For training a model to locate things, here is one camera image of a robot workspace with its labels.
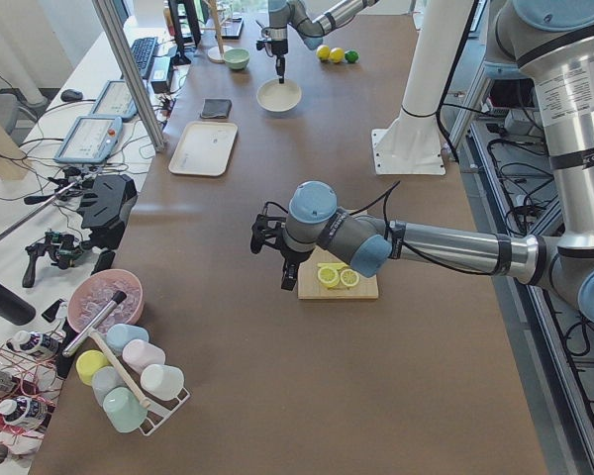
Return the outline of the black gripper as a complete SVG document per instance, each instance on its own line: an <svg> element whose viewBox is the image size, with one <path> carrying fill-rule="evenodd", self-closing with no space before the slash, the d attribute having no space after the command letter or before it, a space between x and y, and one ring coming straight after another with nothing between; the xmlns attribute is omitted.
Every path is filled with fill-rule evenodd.
<svg viewBox="0 0 594 475"><path fill-rule="evenodd" d="M260 31L261 38L256 41L257 50L265 50L268 55L277 56L275 70L278 82L285 81L285 57L288 53L288 32L286 27L263 27Z"/></svg>
<svg viewBox="0 0 594 475"><path fill-rule="evenodd" d="M283 246L285 219L266 214L258 214L251 226L249 248L259 254L264 246L280 251ZM282 266L281 289L293 291L298 281L298 262L285 258Z"/></svg>

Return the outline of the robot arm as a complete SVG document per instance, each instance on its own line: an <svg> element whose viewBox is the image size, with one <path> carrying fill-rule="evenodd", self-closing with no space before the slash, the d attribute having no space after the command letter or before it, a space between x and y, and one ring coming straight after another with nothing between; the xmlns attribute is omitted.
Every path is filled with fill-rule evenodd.
<svg viewBox="0 0 594 475"><path fill-rule="evenodd" d="M264 50L275 61L279 84L285 82L286 55L288 54L288 28L291 27L308 49L322 44L322 38L351 22L356 14L377 4L373 0L345 0L311 18L303 1L268 1L268 24L260 26L261 37L256 49Z"/></svg>
<svg viewBox="0 0 594 475"><path fill-rule="evenodd" d="M514 236L486 195L483 170L466 160L425 154L421 132L434 132L439 107L467 41L472 1L453 4L445 27L430 22L420 32L400 115L372 135L378 174L395 164L405 177L454 174L464 182L469 222L445 227L396 220L399 190L349 211L320 181L300 184L278 216L258 214L250 247L283 257L281 285L292 290L298 270L321 248L365 277L387 260L410 259L461 274L507 276L538 287L594 323L594 1L506 1L490 24L490 46L534 85L542 116L545 158L560 224L546 235Z"/></svg>

